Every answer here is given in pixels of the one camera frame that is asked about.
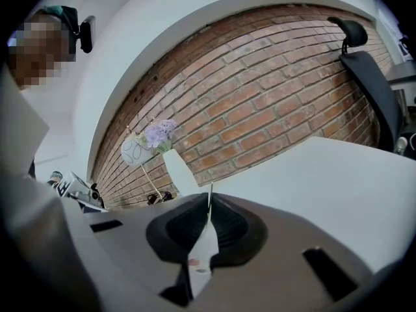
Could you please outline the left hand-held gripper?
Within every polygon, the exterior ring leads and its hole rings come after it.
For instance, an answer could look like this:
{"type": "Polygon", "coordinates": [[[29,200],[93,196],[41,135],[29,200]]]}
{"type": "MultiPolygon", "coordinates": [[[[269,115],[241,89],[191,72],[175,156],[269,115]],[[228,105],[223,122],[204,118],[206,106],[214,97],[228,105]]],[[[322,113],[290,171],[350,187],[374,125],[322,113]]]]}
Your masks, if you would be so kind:
{"type": "Polygon", "coordinates": [[[62,175],[61,182],[52,188],[60,197],[77,202],[83,213],[108,212],[100,196],[97,184],[92,183],[88,185],[72,171],[68,171],[62,175]]]}

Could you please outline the purple flowers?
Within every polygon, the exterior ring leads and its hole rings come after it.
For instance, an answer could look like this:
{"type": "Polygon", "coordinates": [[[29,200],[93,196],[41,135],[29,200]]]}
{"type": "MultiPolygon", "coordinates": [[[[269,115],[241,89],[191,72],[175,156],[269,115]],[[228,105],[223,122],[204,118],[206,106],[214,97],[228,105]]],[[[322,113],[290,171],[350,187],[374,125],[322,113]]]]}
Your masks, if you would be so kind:
{"type": "Polygon", "coordinates": [[[146,145],[160,154],[172,149],[172,135],[177,123],[173,119],[155,120],[144,130],[146,145]]]}

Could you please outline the white vase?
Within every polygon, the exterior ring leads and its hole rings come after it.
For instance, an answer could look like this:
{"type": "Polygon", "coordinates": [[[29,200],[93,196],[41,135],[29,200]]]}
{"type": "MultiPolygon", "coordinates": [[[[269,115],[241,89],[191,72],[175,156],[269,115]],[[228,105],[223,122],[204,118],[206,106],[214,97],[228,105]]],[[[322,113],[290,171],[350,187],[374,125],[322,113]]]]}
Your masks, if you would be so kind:
{"type": "Polygon", "coordinates": [[[180,195],[188,196],[197,194],[199,192],[199,186],[193,173],[178,152],[175,149],[171,149],[163,153],[162,157],[172,183],[180,195]]]}

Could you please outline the small white object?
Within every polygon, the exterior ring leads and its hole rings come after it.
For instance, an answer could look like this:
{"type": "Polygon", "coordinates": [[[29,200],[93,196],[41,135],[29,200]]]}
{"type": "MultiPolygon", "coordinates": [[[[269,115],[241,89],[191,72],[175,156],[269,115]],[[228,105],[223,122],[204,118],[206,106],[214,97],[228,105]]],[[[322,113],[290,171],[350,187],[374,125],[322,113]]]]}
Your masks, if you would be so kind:
{"type": "Polygon", "coordinates": [[[218,237],[212,222],[208,221],[188,255],[188,274],[193,299],[211,280],[211,258],[218,252],[218,237]]]}

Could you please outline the white table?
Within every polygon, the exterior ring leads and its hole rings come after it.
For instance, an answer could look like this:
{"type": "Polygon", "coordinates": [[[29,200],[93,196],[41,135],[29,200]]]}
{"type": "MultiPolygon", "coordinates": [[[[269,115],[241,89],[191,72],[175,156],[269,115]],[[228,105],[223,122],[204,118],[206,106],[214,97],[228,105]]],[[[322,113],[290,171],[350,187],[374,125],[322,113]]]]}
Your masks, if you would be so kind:
{"type": "Polygon", "coordinates": [[[349,142],[309,138],[214,190],[306,218],[373,272],[416,234],[416,161],[349,142]]]}

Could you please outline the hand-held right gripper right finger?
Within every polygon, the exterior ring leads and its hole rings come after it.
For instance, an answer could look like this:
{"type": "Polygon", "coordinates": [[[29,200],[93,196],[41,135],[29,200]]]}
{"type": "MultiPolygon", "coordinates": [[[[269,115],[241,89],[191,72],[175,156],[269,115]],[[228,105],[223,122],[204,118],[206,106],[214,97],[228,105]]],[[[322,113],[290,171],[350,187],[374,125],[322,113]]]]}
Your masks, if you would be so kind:
{"type": "Polygon", "coordinates": [[[233,196],[268,229],[262,249],[241,266],[216,268],[190,305],[192,312],[314,312],[333,304],[303,251],[320,247],[361,285],[373,273],[353,251],[307,219],[233,196]]]}

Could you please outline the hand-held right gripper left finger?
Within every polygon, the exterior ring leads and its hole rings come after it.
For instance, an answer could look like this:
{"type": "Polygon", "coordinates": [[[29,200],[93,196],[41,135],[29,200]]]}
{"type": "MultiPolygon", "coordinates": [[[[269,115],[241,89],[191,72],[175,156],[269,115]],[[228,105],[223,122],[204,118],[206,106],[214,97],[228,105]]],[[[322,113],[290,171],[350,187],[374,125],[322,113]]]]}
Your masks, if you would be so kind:
{"type": "Polygon", "coordinates": [[[84,214],[74,200],[63,199],[71,239],[94,286],[99,312],[211,312],[207,293],[186,307],[162,296],[172,293],[187,261],[164,261],[148,243],[154,237],[153,219],[177,216],[206,201],[202,193],[149,207],[84,214]]]}

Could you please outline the black office chair with headrest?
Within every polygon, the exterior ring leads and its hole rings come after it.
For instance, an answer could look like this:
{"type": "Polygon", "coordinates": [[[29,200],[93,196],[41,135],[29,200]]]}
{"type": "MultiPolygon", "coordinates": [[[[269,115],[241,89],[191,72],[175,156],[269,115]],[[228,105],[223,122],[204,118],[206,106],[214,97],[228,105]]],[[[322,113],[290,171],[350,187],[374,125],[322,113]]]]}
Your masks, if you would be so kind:
{"type": "Polygon", "coordinates": [[[395,93],[369,53],[363,50],[348,52],[348,48],[364,46],[368,35],[356,21],[329,17],[345,34],[339,59],[370,103],[380,124],[378,147],[392,152],[401,137],[404,116],[395,93]]]}

